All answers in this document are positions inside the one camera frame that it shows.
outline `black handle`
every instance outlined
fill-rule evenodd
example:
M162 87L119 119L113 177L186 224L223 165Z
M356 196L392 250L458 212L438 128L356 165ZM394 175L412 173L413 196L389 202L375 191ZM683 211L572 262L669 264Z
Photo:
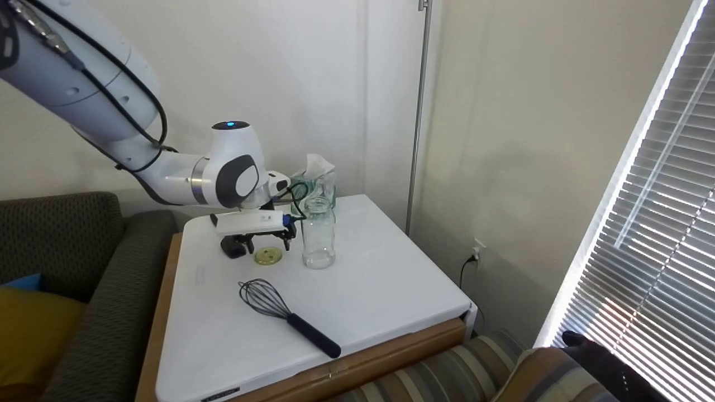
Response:
M321 332L318 329L314 329L306 320L303 320L299 316L292 313L286 318L286 322L303 332L308 343L314 343L321 350L325 350L327 355L332 355L334 360L340 357L340 346L327 337L325 332Z

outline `white tabletop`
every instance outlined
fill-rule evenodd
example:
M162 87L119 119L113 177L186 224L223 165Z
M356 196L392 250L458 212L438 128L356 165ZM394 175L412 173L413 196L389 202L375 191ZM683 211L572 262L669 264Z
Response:
M303 267L303 239L270 268L223 258L220 242L209 217L184 229L160 401L203 401L229 389L242 395L332 363L286 322L254 313L237 282L268 280L343 355L476 310L366 196L337 200L337 258L327 271Z

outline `clear drinking glass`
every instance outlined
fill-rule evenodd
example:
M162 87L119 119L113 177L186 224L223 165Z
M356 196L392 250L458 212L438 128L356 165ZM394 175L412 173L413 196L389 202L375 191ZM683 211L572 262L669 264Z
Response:
M328 268L335 262L335 193L334 178L318 178L314 193L305 200L303 234L305 267Z

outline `yellow pillow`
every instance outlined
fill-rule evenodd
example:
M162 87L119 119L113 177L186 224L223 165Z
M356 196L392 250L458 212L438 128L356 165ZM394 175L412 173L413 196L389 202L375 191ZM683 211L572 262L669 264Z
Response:
M0 401L39 401L69 344L85 305L0 289Z

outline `window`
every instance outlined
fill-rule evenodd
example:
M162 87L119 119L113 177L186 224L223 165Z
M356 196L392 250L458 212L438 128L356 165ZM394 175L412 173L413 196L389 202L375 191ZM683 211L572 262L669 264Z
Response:
M715 401L715 5L693 3L536 346L565 329Z

